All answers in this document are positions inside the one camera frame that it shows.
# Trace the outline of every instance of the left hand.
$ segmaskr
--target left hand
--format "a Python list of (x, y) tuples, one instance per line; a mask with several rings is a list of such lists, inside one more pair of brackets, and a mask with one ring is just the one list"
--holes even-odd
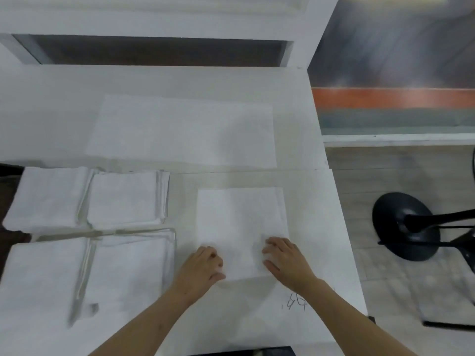
[(181, 266), (169, 291), (183, 297), (187, 306), (198, 301), (216, 282), (226, 278), (218, 267), (223, 266), (223, 259), (211, 247), (200, 246)]

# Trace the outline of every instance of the hand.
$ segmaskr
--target hand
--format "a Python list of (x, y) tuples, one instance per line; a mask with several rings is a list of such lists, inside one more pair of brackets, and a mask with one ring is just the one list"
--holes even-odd
[(226, 278), (218, 267), (223, 266), (223, 259), (211, 247), (200, 246), (181, 266), (173, 280), (170, 291), (183, 297), (187, 306), (193, 305), (219, 280)]
[(276, 262), (264, 260), (265, 267), (282, 285), (302, 296), (305, 289), (318, 279), (297, 245), (282, 237), (270, 237), (265, 243), (262, 253), (270, 254)]

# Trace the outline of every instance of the orange stripe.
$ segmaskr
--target orange stripe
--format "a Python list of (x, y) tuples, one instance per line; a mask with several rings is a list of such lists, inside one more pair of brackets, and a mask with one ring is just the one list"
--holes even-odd
[(475, 108), (475, 89), (312, 88), (318, 109)]

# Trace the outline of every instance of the white countertop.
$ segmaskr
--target white countertop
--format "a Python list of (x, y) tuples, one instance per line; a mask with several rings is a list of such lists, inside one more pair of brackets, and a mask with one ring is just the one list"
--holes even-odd
[[(271, 186), (283, 188), (290, 239), (315, 274), (367, 314), (330, 170), (171, 175), (169, 217), (163, 226), (176, 230), (176, 268), (198, 246), (195, 220), (200, 188)], [(185, 312), (158, 354), (185, 356), (334, 341), (308, 305), (304, 309), (294, 302), (289, 309), (291, 297), (295, 299), (295, 294), (272, 277), (222, 281)]]
[(291, 68), (25, 65), (0, 76), (0, 162), (176, 173), (253, 170), (85, 154), (104, 96), (263, 102), (273, 107), (276, 169), (328, 168), (305, 70)]

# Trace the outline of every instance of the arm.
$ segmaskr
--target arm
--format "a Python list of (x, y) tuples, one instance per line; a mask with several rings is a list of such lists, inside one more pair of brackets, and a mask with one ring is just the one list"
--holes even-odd
[(345, 356), (416, 356), (318, 279), (295, 244), (280, 237), (266, 243), (262, 253), (276, 262), (265, 260), (266, 268), (312, 306)]
[(212, 247), (199, 247), (183, 264), (172, 286), (151, 306), (117, 331), (89, 356), (153, 356), (175, 322), (212, 285), (223, 260)]

